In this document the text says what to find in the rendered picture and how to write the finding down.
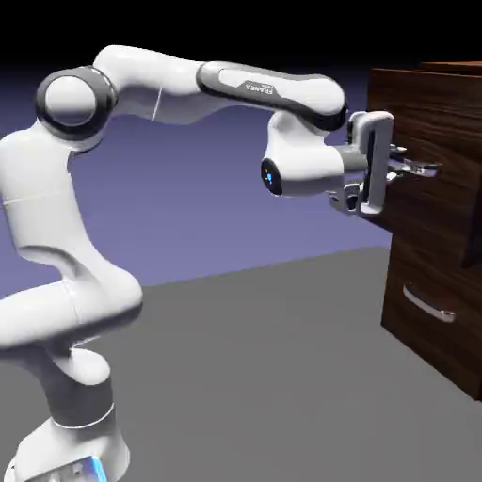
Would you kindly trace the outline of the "small dark wood drawer front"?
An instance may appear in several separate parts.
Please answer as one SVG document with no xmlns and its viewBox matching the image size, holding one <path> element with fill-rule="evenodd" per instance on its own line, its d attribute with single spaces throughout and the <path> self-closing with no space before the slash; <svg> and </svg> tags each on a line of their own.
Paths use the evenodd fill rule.
<svg viewBox="0 0 482 482">
<path fill-rule="evenodd" d="M 408 301 L 403 285 L 433 306 L 457 314 L 443 323 Z M 482 265 L 462 268 L 392 239 L 381 326 L 403 345 L 482 402 Z"/>
</svg>

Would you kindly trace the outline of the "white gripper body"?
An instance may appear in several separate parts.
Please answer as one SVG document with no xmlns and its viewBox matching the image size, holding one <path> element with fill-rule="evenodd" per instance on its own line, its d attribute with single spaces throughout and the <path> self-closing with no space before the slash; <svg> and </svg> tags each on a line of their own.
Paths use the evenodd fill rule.
<svg viewBox="0 0 482 482">
<path fill-rule="evenodd" d="M 361 212 L 379 215 L 384 207 L 388 161 L 394 128 L 394 116 L 387 111 L 354 112 L 348 122 L 349 143 L 367 160 L 363 181 Z"/>
</svg>

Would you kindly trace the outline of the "dark wood cabinet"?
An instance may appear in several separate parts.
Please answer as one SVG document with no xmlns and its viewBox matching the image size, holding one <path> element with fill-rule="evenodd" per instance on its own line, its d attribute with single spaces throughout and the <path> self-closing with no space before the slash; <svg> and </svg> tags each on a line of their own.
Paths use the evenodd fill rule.
<svg viewBox="0 0 482 482">
<path fill-rule="evenodd" d="M 482 61 L 472 61 L 472 62 L 425 62 L 420 68 L 416 70 L 403 70 L 403 71 L 420 71 L 420 72 L 440 72 L 445 74 L 455 74 L 455 75 L 469 75 L 482 77 Z M 482 265 L 482 263 L 477 263 L 475 265 L 470 265 L 470 268 L 476 265 Z"/>
</svg>

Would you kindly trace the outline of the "large dark wood drawer front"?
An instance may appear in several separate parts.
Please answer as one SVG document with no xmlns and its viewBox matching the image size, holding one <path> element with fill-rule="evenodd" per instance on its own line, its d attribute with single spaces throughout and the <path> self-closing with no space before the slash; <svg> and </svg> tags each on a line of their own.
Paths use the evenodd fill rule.
<svg viewBox="0 0 482 482">
<path fill-rule="evenodd" d="M 394 115 L 407 158 L 438 168 L 389 185 L 376 224 L 448 264 L 482 263 L 482 77 L 373 69 L 367 106 Z"/>
</svg>

